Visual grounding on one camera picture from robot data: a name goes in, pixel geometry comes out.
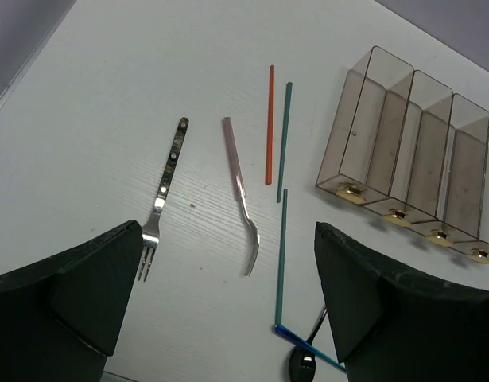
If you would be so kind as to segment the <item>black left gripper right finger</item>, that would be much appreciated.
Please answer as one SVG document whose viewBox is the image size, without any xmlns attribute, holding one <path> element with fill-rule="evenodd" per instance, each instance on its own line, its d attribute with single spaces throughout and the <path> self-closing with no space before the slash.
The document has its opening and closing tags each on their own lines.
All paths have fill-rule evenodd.
<svg viewBox="0 0 489 382">
<path fill-rule="evenodd" d="M 350 381 L 489 381 L 489 291 L 419 271 L 327 223 L 314 252 Z"/>
</svg>

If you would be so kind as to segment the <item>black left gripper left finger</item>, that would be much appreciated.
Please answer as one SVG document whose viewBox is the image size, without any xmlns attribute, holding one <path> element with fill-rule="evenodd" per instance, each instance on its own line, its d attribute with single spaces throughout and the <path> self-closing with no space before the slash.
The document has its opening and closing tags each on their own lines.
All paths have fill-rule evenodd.
<svg viewBox="0 0 489 382">
<path fill-rule="evenodd" d="M 128 220 L 0 275 L 0 381 L 98 381 L 112 357 L 142 256 Z"/>
</svg>

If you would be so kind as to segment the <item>black spoon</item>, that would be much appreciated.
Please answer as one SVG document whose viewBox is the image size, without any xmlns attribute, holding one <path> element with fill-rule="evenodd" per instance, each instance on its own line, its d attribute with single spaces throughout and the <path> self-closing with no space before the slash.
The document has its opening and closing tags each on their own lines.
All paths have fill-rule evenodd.
<svg viewBox="0 0 489 382">
<path fill-rule="evenodd" d="M 309 337 L 306 340 L 309 345 L 312 345 L 326 316 L 327 316 L 327 308 L 325 307 L 320 313 L 320 316 L 314 328 L 312 329 L 312 332 L 310 333 Z M 289 363 L 288 363 L 289 380 L 291 382 L 312 382 L 315 373 L 316 373 L 315 354 L 300 346 L 296 346 L 289 357 Z"/>
</svg>

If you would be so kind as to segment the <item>iridescent rainbow spoon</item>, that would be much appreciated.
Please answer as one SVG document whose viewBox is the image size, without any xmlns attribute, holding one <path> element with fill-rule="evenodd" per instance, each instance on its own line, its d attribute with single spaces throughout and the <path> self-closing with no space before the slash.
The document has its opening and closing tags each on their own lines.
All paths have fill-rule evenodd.
<svg viewBox="0 0 489 382">
<path fill-rule="evenodd" d="M 295 333 L 293 333 L 291 330 L 286 328 L 283 325 L 275 325 L 274 326 L 274 332 L 279 336 L 282 337 L 283 339 L 291 342 L 295 346 L 299 346 L 304 350 L 308 350 L 310 353 L 313 353 L 315 356 L 318 358 L 324 360 L 328 364 L 330 364 L 332 367 L 335 367 L 339 369 L 341 372 L 346 373 L 347 370 L 344 365 L 339 364 L 338 362 L 334 361 L 331 357 L 327 356 L 317 348 L 313 347 L 310 345 L 307 341 L 303 340 L 299 336 L 297 336 Z"/>
</svg>

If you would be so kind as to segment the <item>fork with dark patterned handle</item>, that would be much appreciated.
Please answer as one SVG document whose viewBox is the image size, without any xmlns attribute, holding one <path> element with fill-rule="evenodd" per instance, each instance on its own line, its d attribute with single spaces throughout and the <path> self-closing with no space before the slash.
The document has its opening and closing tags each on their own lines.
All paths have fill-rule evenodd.
<svg viewBox="0 0 489 382">
<path fill-rule="evenodd" d="M 138 281 L 145 282 L 147 280 L 149 270 L 156 254 L 157 246 L 160 241 L 161 214 L 165 207 L 165 202 L 177 167 L 177 161 L 180 157 L 188 126 L 189 119 L 187 117 L 182 117 L 177 125 L 169 156 L 159 182 L 157 195 L 154 199 L 152 211 L 149 215 L 149 219 L 142 227 L 142 262 L 138 269 Z"/>
</svg>

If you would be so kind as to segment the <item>green chopstick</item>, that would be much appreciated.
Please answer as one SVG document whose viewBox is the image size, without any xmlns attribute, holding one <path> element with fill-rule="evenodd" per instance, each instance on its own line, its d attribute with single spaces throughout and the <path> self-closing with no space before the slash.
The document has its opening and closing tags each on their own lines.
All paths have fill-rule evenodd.
<svg viewBox="0 0 489 382">
<path fill-rule="evenodd" d="M 287 227 L 288 189 L 283 190 L 281 210 L 280 246 L 277 269 L 277 295 L 274 325 L 281 325 L 283 311 L 284 277 L 285 277 L 285 241 Z"/>
<path fill-rule="evenodd" d="M 279 164 L 278 180 L 277 180 L 277 203 L 281 202 L 281 193 L 283 189 L 285 156 L 286 156 L 288 129 L 289 129 L 289 115 L 290 115 L 290 108 L 291 108 L 292 92 L 293 92 L 293 83 L 288 82 L 286 84 L 286 89 L 285 89 L 285 104 L 284 104 L 282 131 L 281 131 L 281 152 L 280 152 L 280 164 Z"/>
</svg>

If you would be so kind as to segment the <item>orange chopstick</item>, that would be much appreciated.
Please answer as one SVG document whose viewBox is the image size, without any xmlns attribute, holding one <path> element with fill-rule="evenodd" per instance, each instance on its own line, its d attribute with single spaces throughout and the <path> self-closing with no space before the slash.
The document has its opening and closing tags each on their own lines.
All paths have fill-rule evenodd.
<svg viewBox="0 0 489 382">
<path fill-rule="evenodd" d="M 272 184 L 273 172 L 273 139 L 274 139 L 274 66 L 269 72 L 269 96 L 267 119 L 267 147 L 266 147 L 266 185 Z"/>
</svg>

